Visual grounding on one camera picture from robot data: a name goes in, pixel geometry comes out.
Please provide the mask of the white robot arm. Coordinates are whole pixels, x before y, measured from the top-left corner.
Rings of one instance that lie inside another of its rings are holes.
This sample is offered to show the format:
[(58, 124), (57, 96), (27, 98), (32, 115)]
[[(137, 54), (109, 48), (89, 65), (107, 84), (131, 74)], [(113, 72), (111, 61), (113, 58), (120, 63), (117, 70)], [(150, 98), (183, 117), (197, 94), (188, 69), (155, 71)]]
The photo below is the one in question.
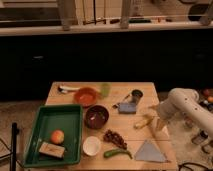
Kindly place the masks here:
[(173, 88), (166, 100), (156, 106), (159, 116), (156, 130), (161, 131), (177, 112), (184, 112), (213, 139), (213, 114), (198, 104), (199, 94), (194, 89)]

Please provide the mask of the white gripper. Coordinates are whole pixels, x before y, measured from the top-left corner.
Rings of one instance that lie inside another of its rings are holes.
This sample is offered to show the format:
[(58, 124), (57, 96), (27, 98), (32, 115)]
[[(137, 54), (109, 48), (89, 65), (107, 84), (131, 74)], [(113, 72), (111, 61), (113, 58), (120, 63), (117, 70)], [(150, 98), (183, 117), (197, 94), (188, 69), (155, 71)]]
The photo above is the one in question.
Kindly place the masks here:
[(172, 118), (174, 114), (174, 107), (170, 102), (163, 101), (157, 105), (156, 111), (158, 114), (158, 120), (155, 130), (161, 131), (168, 124), (168, 121)]

